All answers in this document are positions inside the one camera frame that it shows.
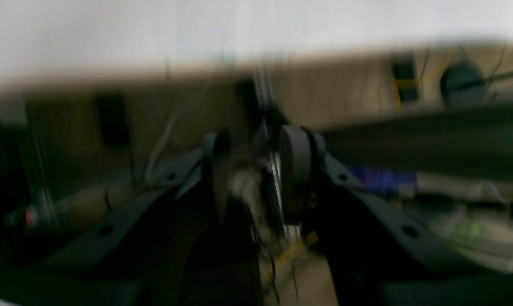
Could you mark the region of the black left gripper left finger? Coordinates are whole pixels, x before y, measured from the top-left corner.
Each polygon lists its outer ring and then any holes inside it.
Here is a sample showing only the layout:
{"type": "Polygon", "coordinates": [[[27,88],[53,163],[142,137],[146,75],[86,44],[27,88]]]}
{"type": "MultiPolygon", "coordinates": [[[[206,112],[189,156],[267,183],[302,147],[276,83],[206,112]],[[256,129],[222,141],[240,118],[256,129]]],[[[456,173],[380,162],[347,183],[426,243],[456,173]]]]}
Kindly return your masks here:
{"type": "Polygon", "coordinates": [[[0,300],[23,306],[173,306],[194,243],[227,211],[231,133],[28,269],[0,269],[0,300]]]}

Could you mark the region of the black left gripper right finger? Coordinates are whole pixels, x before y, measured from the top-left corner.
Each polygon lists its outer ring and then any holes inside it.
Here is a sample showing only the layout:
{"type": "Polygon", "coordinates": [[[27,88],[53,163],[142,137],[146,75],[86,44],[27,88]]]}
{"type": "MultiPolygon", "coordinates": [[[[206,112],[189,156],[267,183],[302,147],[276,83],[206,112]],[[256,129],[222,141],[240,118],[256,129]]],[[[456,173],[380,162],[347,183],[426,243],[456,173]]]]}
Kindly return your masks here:
{"type": "Polygon", "coordinates": [[[318,238],[341,306],[513,306],[513,272],[459,254],[369,192],[319,134],[280,132],[282,219],[318,238]]]}

